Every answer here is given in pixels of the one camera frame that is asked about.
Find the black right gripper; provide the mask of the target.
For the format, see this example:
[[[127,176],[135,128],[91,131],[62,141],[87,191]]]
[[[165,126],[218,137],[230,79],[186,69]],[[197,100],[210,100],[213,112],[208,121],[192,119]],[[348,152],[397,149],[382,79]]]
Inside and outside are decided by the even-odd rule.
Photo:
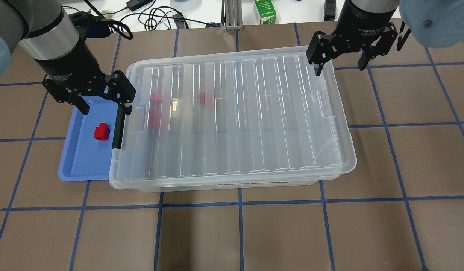
[[[307,61],[313,65],[315,75],[320,76],[324,65],[339,56],[337,44],[341,47],[366,44],[361,46],[360,71],[375,57],[387,55],[395,41],[396,50],[402,50],[411,29],[405,31],[406,24],[402,23],[397,31],[390,23],[395,11],[395,0],[346,0],[333,34],[316,31],[306,50]]]

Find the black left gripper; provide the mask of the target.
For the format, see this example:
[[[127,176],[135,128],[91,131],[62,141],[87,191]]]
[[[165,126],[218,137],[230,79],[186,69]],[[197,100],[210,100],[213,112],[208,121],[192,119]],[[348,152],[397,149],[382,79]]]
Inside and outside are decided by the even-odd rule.
[[[62,57],[37,60],[37,63],[47,74],[42,80],[42,86],[56,102],[68,103],[83,115],[88,115],[90,106],[80,96],[81,93],[111,100],[126,115],[131,115],[131,103],[134,101],[136,89],[121,70],[105,75],[84,41],[78,41]]]

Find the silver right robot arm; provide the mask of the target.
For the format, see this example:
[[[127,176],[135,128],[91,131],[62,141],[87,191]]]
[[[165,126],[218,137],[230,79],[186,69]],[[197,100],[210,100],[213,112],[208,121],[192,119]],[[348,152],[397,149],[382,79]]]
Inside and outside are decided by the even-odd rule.
[[[357,65],[363,70],[394,42],[400,51],[410,35],[431,48],[464,42],[464,0],[346,0],[333,33],[314,33],[306,59],[320,75],[330,60],[361,52]]]

